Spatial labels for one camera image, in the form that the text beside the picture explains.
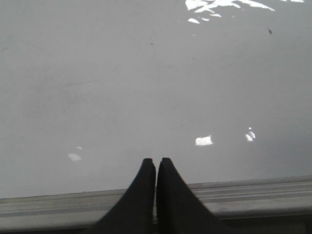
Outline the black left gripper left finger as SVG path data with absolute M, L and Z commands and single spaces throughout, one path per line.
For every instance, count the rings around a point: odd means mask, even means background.
M 120 200 L 85 234 L 151 234 L 156 168 L 152 159 L 145 158 Z

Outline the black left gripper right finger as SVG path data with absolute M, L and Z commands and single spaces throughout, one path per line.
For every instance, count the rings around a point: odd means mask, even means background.
M 158 170 L 156 213 L 161 234 L 236 234 L 213 215 L 181 178 L 170 158 Z

